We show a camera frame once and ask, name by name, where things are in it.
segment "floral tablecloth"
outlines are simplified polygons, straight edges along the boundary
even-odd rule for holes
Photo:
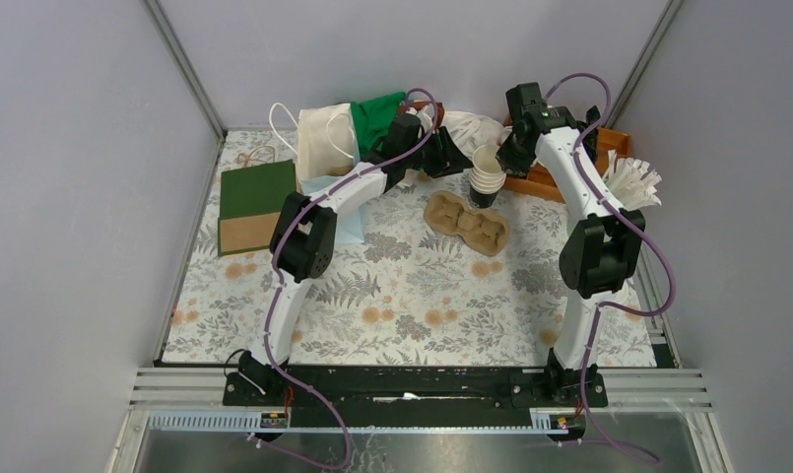
[[[295,143],[295,132],[282,132]],[[162,360],[219,363],[260,332],[276,280],[268,250],[217,256],[219,172],[291,159],[270,131],[232,131],[196,238]],[[350,365],[539,366],[562,330],[567,287],[558,257],[562,204],[502,190],[493,210],[511,226],[489,258],[423,220],[437,190],[467,195],[465,174],[420,179],[367,204],[364,244],[343,244],[310,290],[290,362]],[[628,284],[617,294],[639,306]],[[654,366],[644,323],[608,309],[604,366]]]

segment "stack of paper cups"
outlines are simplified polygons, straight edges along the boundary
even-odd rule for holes
[[[491,207],[495,203],[497,192],[506,181],[506,173],[496,158],[499,149],[498,145],[483,145],[475,150],[472,158],[474,167],[469,172],[469,196],[472,203],[480,209]]]

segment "white wall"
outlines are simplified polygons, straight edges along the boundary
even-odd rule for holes
[[[274,101],[297,114],[411,87],[503,118],[506,90],[579,71],[617,93],[666,0],[162,3],[222,121],[244,127]],[[578,81],[555,100],[583,112],[596,92]]]
[[[214,155],[140,1],[0,2],[0,471],[102,471]]]
[[[687,2],[619,126],[736,471],[793,471],[793,0]]]

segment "black wire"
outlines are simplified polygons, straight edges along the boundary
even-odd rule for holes
[[[230,363],[230,362],[231,362],[231,358],[233,358],[233,357],[235,357],[237,354],[239,354],[239,353],[243,353],[243,352],[245,352],[245,349],[244,349],[244,348],[240,348],[239,350],[234,350],[234,351],[233,351],[233,353],[231,353],[231,355],[230,355],[230,356],[228,356],[228,359],[227,359],[227,360],[225,360],[225,365],[224,365],[224,366],[222,366],[222,374],[225,376],[225,379],[228,379],[228,372],[227,372],[227,369],[228,369],[228,363]]]

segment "leaf pattern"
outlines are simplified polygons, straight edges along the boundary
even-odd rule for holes
[[[296,143],[295,133],[281,133]],[[271,253],[220,258],[216,245],[219,173],[241,166],[239,154],[264,145],[278,150],[278,160],[293,157],[270,131],[228,134],[173,311],[165,362],[222,363],[262,332],[279,283]],[[512,232],[507,248],[488,258],[425,224],[430,196],[443,189],[468,195],[467,175],[418,180],[368,202],[365,243],[336,246],[329,268],[306,295],[290,363],[544,363],[550,349],[544,340],[551,338],[542,339],[542,333],[561,332],[569,294],[558,269],[566,239],[564,206],[502,191],[493,210]],[[638,305],[631,281],[615,296]],[[609,308],[601,326],[601,366],[654,366],[642,321]]]

